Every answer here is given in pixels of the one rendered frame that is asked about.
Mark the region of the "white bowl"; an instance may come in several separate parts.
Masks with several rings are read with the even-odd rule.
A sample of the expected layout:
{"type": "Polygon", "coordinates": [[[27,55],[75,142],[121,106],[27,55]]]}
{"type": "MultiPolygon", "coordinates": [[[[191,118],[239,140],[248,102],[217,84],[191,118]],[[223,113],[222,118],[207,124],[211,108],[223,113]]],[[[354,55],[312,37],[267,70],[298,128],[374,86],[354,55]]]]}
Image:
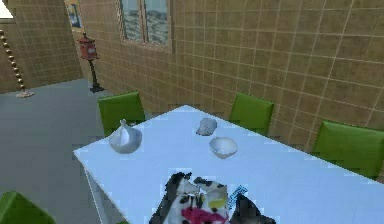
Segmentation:
{"type": "Polygon", "coordinates": [[[220,159],[226,159],[238,151],[237,143],[229,137],[215,137],[209,142],[209,146],[220,159]]]}

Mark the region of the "red lantern floor lamp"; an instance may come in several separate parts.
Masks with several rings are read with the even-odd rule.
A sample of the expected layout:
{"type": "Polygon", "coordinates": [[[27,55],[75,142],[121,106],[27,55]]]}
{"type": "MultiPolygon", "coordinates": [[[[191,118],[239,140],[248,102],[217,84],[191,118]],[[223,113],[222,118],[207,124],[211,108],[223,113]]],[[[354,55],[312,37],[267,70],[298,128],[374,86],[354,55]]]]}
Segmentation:
{"type": "Polygon", "coordinates": [[[83,33],[82,37],[78,39],[78,42],[81,58],[88,61],[91,70],[92,87],[90,88],[90,91],[93,93],[104,91],[104,88],[101,87],[98,83],[95,67],[93,64],[93,61],[98,58],[95,41],[91,38],[88,38],[86,33],[83,33]]]}

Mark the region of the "beaded gold floor lamp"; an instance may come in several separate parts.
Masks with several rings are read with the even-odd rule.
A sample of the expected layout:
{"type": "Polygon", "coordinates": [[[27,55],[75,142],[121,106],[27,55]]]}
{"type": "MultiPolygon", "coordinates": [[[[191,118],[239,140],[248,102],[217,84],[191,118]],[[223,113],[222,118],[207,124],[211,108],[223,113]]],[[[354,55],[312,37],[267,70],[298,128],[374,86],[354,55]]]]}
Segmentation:
{"type": "Polygon", "coordinates": [[[16,81],[19,85],[20,92],[16,94],[17,98],[29,98],[34,95],[33,92],[29,91],[26,86],[24,85],[24,80],[22,78],[22,75],[20,74],[20,70],[18,68],[17,62],[15,60],[15,57],[13,55],[13,52],[10,48],[10,45],[8,43],[8,39],[5,36],[5,32],[0,29],[0,42],[2,43],[2,46],[5,50],[5,54],[7,55],[8,61],[10,63],[10,66],[14,72],[16,81]]]}

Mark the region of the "wooden framed window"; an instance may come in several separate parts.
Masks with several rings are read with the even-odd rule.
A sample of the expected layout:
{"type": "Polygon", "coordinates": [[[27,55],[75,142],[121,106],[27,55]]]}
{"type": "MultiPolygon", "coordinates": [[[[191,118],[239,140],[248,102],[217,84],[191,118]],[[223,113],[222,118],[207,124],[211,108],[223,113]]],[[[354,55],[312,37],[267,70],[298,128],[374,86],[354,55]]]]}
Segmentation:
{"type": "Polygon", "coordinates": [[[174,0],[115,0],[123,44],[173,53],[174,0]]]}

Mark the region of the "black white patterned bag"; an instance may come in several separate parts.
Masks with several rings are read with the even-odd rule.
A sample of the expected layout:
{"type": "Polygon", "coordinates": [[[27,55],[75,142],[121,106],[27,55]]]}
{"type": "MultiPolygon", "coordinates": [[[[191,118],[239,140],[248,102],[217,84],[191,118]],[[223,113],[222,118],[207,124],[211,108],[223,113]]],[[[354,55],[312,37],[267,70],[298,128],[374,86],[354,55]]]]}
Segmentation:
{"type": "Polygon", "coordinates": [[[183,172],[170,177],[149,224],[277,224],[245,196],[245,187],[228,194],[226,185],[190,177],[183,172]]]}

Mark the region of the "framed wall picture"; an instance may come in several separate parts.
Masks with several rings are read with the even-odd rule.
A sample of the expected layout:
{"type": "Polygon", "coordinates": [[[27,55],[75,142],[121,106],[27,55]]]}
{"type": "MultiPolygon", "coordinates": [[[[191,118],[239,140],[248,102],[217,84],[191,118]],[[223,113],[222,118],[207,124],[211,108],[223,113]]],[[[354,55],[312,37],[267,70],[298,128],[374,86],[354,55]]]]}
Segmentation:
{"type": "Polygon", "coordinates": [[[83,32],[84,26],[82,22],[79,0],[64,0],[64,3],[71,29],[74,32],[83,32]]]}

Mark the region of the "white dining table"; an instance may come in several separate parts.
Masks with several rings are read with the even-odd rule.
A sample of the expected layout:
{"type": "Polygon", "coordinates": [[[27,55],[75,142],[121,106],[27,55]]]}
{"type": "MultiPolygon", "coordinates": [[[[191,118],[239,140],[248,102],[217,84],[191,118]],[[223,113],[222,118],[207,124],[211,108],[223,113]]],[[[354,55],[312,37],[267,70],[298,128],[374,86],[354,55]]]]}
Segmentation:
{"type": "Polygon", "coordinates": [[[237,152],[218,158],[197,129],[206,113],[181,106],[138,125],[140,147],[119,154],[107,139],[75,150],[85,171],[129,224],[148,224],[172,174],[189,173],[246,195],[277,224],[384,224],[384,184],[218,120],[237,152]]]}

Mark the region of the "grey crumpled lump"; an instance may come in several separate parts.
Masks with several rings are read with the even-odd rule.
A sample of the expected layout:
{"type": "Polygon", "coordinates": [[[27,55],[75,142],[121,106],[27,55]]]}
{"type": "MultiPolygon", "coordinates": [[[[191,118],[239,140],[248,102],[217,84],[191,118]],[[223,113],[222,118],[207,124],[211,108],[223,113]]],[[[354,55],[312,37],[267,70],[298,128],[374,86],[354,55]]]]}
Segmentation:
{"type": "Polygon", "coordinates": [[[217,121],[212,118],[203,118],[196,133],[201,136],[210,136],[217,128],[217,121]]]}

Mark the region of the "green chair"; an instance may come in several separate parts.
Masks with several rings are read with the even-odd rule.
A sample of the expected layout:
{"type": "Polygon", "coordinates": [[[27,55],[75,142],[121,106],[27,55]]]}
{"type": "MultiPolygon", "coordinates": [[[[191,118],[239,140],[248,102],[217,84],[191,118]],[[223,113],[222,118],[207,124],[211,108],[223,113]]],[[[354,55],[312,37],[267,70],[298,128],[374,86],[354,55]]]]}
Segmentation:
{"type": "Polygon", "coordinates": [[[266,135],[269,130],[274,103],[244,93],[237,93],[229,121],[256,132],[266,135]]]}
{"type": "Polygon", "coordinates": [[[0,224],[56,224],[43,209],[16,191],[0,198],[0,224]]]}
{"type": "Polygon", "coordinates": [[[140,124],[146,120],[138,91],[101,97],[98,99],[104,135],[109,136],[119,126],[122,119],[128,125],[140,124]]]}
{"type": "Polygon", "coordinates": [[[384,162],[384,130],[324,120],[311,154],[376,180],[384,162]]]}

